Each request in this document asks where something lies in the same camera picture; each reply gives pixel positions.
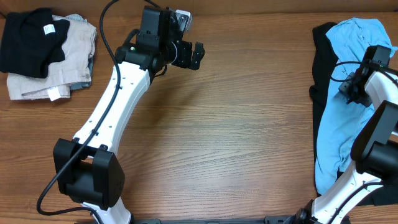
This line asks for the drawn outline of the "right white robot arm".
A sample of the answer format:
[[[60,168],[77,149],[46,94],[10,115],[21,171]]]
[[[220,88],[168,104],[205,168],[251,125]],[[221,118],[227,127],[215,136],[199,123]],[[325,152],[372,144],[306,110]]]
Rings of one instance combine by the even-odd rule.
[[[341,82],[349,101],[376,110],[356,137],[351,163],[322,196],[295,215],[276,223],[348,223],[346,215],[373,191],[397,184],[397,71],[389,68],[391,49],[381,45],[366,49],[359,68]]]

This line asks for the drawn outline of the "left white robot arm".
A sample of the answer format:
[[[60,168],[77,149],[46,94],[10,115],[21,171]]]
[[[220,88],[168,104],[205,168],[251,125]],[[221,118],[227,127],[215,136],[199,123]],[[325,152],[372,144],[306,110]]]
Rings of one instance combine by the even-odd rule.
[[[119,143],[139,99],[155,77],[173,65],[198,70],[202,43],[186,42],[193,17],[183,10],[146,6],[141,26],[116,50],[111,79],[88,121],[72,140],[59,139],[53,150],[59,191],[91,213],[95,223],[132,223],[121,193],[125,175]]]

